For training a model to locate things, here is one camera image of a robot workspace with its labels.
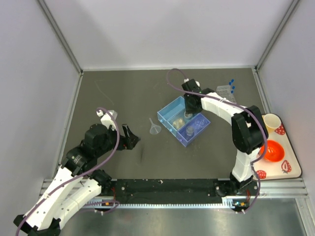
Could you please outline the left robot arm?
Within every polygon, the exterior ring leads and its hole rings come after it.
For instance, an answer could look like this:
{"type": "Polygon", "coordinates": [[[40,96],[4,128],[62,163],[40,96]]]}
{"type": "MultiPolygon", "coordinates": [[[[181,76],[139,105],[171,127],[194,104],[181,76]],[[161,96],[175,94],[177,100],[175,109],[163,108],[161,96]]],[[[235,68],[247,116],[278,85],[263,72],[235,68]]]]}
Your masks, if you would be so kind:
{"type": "Polygon", "coordinates": [[[17,232],[29,236],[58,236],[66,223],[97,195],[111,191],[111,177],[96,169],[97,160],[107,152],[132,150],[140,141],[123,125],[120,135],[112,125],[94,124],[81,143],[68,151],[53,181],[36,205],[14,219],[17,232]]]}

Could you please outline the purple drawer box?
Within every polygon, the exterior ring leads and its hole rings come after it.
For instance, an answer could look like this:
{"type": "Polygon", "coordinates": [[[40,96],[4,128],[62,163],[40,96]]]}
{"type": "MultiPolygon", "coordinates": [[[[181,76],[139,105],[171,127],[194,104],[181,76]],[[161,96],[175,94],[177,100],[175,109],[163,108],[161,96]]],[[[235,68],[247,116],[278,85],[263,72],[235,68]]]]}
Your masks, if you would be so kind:
{"type": "Polygon", "coordinates": [[[177,131],[177,140],[187,147],[211,122],[202,114],[197,114],[177,131]]]}

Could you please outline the light blue drawer box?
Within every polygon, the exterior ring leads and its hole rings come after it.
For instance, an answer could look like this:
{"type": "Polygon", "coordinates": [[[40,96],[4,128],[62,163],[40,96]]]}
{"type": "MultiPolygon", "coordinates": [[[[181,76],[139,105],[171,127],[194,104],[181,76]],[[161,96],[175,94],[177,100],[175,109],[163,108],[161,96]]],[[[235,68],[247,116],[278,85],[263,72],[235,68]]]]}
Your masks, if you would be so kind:
{"type": "Polygon", "coordinates": [[[158,120],[161,123],[165,123],[173,118],[177,113],[181,112],[185,108],[184,98],[179,96],[160,111],[157,112],[158,120]]]}

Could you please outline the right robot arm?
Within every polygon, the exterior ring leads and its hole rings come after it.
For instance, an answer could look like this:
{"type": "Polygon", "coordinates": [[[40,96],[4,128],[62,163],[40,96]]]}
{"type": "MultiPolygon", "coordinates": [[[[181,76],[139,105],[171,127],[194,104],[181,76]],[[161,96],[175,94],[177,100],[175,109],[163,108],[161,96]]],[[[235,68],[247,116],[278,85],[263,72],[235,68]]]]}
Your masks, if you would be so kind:
{"type": "Polygon", "coordinates": [[[253,179],[253,161],[257,159],[260,148],[268,139],[260,109],[257,106],[240,106],[209,88],[201,89],[194,79],[185,79],[182,88],[185,91],[185,109],[189,114],[208,111],[231,125],[237,154],[229,187],[234,194],[242,194],[253,179]]]}

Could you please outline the clear test tube rack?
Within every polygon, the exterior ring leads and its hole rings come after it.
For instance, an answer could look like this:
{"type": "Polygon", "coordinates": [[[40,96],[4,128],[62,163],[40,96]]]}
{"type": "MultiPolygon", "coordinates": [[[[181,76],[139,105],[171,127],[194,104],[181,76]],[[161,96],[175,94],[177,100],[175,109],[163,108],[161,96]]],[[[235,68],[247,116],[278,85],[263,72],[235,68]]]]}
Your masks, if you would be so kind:
{"type": "Polygon", "coordinates": [[[232,103],[236,103],[234,95],[231,94],[232,90],[233,90],[232,85],[225,85],[225,86],[218,86],[216,89],[216,92],[220,97],[226,98],[232,103]]]}

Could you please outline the clear glass beaker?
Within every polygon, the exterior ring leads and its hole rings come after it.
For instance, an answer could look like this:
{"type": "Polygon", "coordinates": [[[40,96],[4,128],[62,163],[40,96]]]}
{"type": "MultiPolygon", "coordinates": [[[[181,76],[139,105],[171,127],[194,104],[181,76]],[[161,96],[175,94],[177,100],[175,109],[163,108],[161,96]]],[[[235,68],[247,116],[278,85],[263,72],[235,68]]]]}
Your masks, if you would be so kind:
{"type": "Polygon", "coordinates": [[[203,129],[207,125],[207,119],[204,117],[197,117],[194,125],[196,129],[203,129]]]}

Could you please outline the glass stoppered bottle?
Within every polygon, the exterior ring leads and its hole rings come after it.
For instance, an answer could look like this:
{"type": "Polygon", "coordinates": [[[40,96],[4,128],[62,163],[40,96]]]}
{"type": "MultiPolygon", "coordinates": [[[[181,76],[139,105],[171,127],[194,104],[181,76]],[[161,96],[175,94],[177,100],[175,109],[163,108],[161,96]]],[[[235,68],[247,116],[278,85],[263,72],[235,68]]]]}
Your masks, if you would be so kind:
{"type": "Polygon", "coordinates": [[[189,137],[194,135],[194,128],[192,126],[188,126],[186,128],[186,135],[189,136],[189,137]]]}

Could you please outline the clear plastic funnel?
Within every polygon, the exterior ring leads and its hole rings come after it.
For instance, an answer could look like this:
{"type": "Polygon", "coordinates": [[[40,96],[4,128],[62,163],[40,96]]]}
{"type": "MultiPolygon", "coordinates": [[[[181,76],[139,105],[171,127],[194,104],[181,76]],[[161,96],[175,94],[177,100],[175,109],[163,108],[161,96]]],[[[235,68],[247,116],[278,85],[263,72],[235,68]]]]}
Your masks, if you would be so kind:
{"type": "Polygon", "coordinates": [[[153,120],[149,118],[150,123],[151,123],[151,128],[150,128],[150,134],[152,135],[157,135],[158,133],[161,132],[161,127],[159,125],[156,125],[153,123],[153,120]]]}

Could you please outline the clear bag of corks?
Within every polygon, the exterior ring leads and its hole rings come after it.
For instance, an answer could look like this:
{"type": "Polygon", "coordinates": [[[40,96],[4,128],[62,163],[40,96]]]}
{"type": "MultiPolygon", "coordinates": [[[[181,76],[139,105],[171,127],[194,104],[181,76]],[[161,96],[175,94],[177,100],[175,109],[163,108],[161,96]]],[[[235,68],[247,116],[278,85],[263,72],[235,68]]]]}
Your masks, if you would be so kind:
{"type": "Polygon", "coordinates": [[[178,118],[172,123],[173,127],[179,130],[181,127],[185,125],[185,121],[182,118],[178,118]]]}

